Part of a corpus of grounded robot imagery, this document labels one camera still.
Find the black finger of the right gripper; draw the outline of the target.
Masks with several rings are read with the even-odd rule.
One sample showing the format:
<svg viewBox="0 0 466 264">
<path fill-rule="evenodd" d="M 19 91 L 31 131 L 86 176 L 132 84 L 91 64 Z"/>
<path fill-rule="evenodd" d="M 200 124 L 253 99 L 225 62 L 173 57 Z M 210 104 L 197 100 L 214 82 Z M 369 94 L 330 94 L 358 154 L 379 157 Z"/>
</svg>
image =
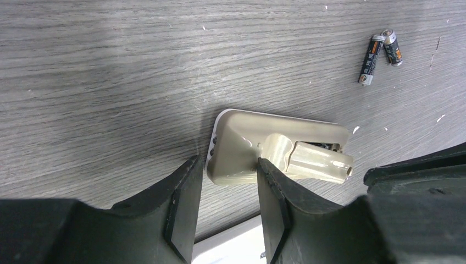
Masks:
<svg viewBox="0 0 466 264">
<path fill-rule="evenodd" d="M 465 143 L 371 168 L 363 182 L 373 196 L 465 198 Z"/>
</svg>

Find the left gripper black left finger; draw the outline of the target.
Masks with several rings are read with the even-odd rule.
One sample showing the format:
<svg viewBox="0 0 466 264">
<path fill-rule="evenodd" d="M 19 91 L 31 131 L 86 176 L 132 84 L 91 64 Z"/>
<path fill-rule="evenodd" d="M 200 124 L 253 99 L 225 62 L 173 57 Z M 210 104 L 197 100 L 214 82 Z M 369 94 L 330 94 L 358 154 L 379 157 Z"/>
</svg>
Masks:
<svg viewBox="0 0 466 264">
<path fill-rule="evenodd" d="M 1 200 L 1 263 L 190 263 L 203 166 L 104 210 L 77 199 Z"/>
</svg>

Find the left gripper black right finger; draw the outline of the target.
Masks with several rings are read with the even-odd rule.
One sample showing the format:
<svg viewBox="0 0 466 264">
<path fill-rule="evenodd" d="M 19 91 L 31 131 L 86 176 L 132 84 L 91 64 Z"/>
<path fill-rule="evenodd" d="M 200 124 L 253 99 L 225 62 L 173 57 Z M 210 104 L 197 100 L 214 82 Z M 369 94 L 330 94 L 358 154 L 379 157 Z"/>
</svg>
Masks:
<svg viewBox="0 0 466 264">
<path fill-rule="evenodd" d="M 257 168 L 267 263 L 465 263 L 465 198 L 331 202 L 267 159 Z"/>
</svg>

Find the beige battery cover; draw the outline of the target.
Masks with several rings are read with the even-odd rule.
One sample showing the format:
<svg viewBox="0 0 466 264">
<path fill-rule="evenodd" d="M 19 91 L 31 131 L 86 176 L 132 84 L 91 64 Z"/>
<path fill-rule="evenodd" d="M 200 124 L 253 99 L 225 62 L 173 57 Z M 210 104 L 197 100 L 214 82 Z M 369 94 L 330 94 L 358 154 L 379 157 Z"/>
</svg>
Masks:
<svg viewBox="0 0 466 264">
<path fill-rule="evenodd" d="M 269 160 L 291 179 L 319 179 L 344 183 L 353 173 L 353 158 L 333 147 L 292 141 L 281 134 L 269 135 L 260 158 Z"/>
</svg>

